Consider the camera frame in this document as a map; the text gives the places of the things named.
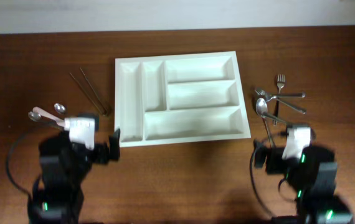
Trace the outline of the large metal tablespoon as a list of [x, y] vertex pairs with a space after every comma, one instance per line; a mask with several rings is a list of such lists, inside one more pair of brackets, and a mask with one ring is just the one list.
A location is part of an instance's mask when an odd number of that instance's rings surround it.
[[255, 103], [255, 110], [257, 114], [263, 119], [263, 123], [265, 125], [265, 129], [267, 132], [268, 140], [270, 142], [271, 147], [276, 147], [275, 141], [270, 132], [269, 125], [267, 123], [266, 117], [263, 115], [264, 113], [268, 113], [267, 103], [264, 98], [258, 97]]

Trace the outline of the metal fork crosswise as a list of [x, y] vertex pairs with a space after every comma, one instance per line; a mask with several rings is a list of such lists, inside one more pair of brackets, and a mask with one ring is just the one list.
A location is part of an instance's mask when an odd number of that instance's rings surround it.
[[301, 108], [299, 106], [296, 106], [296, 105], [293, 105], [289, 102], [284, 101], [285, 98], [304, 98], [306, 96], [306, 94], [304, 92], [303, 93], [289, 93], [289, 94], [270, 94], [261, 88], [256, 88], [256, 89], [254, 89], [254, 91], [258, 95], [263, 97], [266, 102], [269, 102], [271, 100], [277, 100], [301, 114], [306, 114], [306, 112], [307, 112], [307, 110], [305, 110], [304, 108]]

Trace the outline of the metal fork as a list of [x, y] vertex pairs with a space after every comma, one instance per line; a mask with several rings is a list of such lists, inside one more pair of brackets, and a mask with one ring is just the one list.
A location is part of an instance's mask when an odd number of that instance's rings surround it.
[[[278, 94], [281, 93], [282, 88], [285, 86], [285, 75], [282, 73], [279, 73], [276, 78], [276, 84], [278, 88]], [[274, 111], [274, 116], [278, 117], [278, 111], [279, 111], [279, 102], [277, 101], [275, 104], [275, 111]]]

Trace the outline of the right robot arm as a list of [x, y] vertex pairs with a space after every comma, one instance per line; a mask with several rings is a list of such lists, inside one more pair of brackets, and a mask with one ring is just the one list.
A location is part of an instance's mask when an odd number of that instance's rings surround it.
[[[351, 224], [354, 214], [339, 195], [336, 195], [338, 164], [335, 153], [312, 143], [315, 132], [305, 124], [289, 124], [286, 130], [274, 134], [286, 138], [283, 147], [267, 147], [264, 141], [253, 141], [250, 158], [250, 178], [255, 196], [271, 216], [268, 223]], [[278, 187], [287, 182], [296, 192], [290, 201], [296, 205], [296, 215], [276, 216], [260, 198], [253, 168], [265, 168], [268, 175], [283, 175]]]

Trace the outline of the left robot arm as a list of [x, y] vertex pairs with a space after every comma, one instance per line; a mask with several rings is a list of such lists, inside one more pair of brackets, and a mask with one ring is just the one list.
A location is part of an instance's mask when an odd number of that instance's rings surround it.
[[84, 196], [81, 184], [93, 164], [120, 159], [118, 128], [109, 143], [96, 143], [98, 116], [65, 118], [57, 135], [39, 144], [41, 175], [32, 186], [27, 204], [31, 223], [78, 223]]

